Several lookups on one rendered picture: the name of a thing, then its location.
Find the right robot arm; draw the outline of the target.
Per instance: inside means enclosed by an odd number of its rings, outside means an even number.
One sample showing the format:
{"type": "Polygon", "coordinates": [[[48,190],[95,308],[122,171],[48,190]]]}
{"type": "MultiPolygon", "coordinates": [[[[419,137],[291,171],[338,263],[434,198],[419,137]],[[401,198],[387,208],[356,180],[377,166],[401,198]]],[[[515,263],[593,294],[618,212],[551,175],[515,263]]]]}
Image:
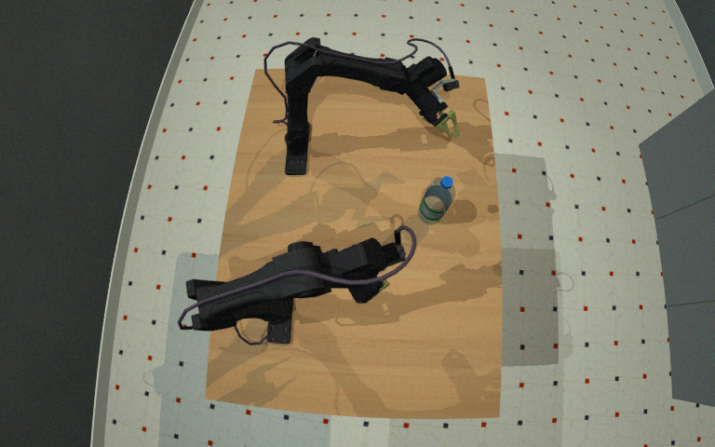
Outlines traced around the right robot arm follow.
{"type": "Polygon", "coordinates": [[[188,280],[185,282],[188,298],[197,300],[199,311],[199,314],[191,316],[193,329],[217,331],[234,327],[236,321],[243,318],[260,318],[268,321],[267,342],[287,345],[290,343],[293,298],[318,297],[348,284],[301,274],[265,281],[267,278],[295,269],[311,270],[336,278],[364,278],[405,261],[406,252],[402,244],[394,244],[400,259],[386,263],[384,249],[375,238],[341,251],[333,249],[324,253],[313,242],[298,241],[289,244],[288,252],[273,257],[272,262],[242,278],[225,283],[188,280]]]}

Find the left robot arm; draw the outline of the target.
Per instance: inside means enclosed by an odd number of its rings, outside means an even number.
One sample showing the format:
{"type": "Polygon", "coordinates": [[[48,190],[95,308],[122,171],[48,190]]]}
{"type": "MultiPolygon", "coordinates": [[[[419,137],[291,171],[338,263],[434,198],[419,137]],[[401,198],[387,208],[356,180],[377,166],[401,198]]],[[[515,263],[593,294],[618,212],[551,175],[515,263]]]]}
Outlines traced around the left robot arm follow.
{"type": "Polygon", "coordinates": [[[395,61],[395,59],[366,58],[321,46],[320,38],[316,37],[309,38],[304,44],[317,46],[322,51],[318,52],[309,47],[299,46],[285,59],[285,87],[286,93],[288,93],[289,113],[287,134],[285,135],[287,144],[285,173],[287,175],[305,175],[306,173],[308,128],[310,129],[307,120],[308,92],[314,85],[317,76],[354,79],[372,84],[382,90],[397,92],[400,95],[406,93],[411,100],[414,100],[427,87],[447,75],[441,61],[430,56],[406,68],[401,61],[393,64],[379,63],[395,61]],[[319,58],[311,58],[315,56],[319,58]],[[308,60],[309,58],[311,60],[308,60]]]}

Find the blue bottle cap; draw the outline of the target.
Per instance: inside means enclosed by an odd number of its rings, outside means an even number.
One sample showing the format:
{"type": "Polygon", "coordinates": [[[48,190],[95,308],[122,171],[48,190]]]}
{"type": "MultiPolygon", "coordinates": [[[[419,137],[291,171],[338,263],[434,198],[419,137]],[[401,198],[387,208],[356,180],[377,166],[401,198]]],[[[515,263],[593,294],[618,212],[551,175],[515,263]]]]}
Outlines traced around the blue bottle cap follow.
{"type": "Polygon", "coordinates": [[[452,180],[451,177],[445,176],[445,177],[442,178],[440,184],[441,184],[441,186],[442,186],[443,188],[449,189],[449,188],[452,187],[453,180],[452,180]]]}

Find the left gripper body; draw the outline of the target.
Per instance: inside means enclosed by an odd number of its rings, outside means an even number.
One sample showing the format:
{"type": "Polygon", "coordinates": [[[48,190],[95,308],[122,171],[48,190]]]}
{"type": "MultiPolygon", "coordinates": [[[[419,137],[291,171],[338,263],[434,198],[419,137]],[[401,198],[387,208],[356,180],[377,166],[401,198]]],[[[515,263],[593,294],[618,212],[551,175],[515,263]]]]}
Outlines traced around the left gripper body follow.
{"type": "Polygon", "coordinates": [[[438,95],[437,90],[445,83],[453,81],[455,80],[452,78],[446,80],[440,79],[434,87],[432,87],[430,90],[426,88],[426,90],[419,97],[412,100],[415,105],[421,110],[419,114],[424,116],[428,123],[437,126],[448,116],[446,113],[444,113],[440,118],[437,118],[438,116],[436,115],[436,113],[438,111],[441,111],[441,109],[444,111],[448,107],[446,102],[444,102],[444,99],[438,95]]]}

